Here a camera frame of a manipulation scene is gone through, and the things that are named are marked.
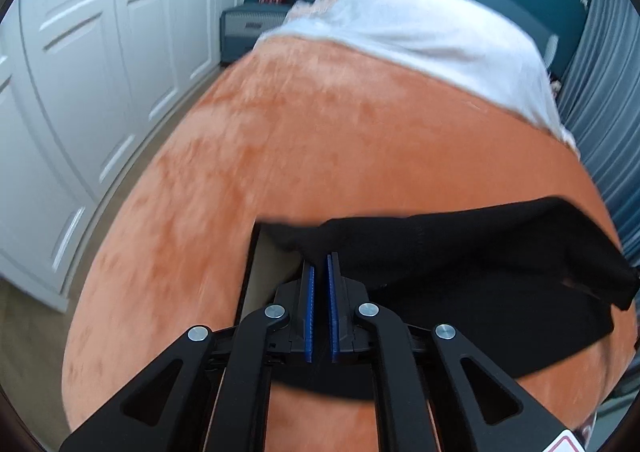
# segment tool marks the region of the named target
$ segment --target blue nightstand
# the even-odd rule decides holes
[[[245,3],[225,10],[220,17],[222,63],[235,62],[250,52],[260,34],[280,26],[290,5]]]

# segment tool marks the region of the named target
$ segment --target white wardrobe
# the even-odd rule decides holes
[[[220,61],[242,0],[15,0],[0,23],[0,275],[64,310],[90,220]]]

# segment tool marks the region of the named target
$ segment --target silver screw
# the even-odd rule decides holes
[[[440,324],[438,327],[436,327],[436,335],[443,340],[451,340],[454,336],[456,336],[456,328],[450,326],[449,324]]]
[[[284,315],[284,308],[280,304],[271,304],[264,309],[264,314],[269,318],[280,318]]]
[[[207,335],[209,335],[209,330],[204,326],[192,327],[187,333],[189,340],[193,340],[194,342],[200,342],[206,339]]]
[[[358,306],[358,311],[361,315],[364,315],[364,317],[375,317],[380,311],[380,308],[372,302],[365,302]]]

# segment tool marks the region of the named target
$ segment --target white sticker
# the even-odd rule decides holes
[[[584,452],[584,448],[570,430],[565,430],[543,452]]]

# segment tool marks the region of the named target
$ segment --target white blanket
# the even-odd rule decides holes
[[[262,35],[341,42],[517,113],[574,151],[533,40],[472,0],[337,0]]]

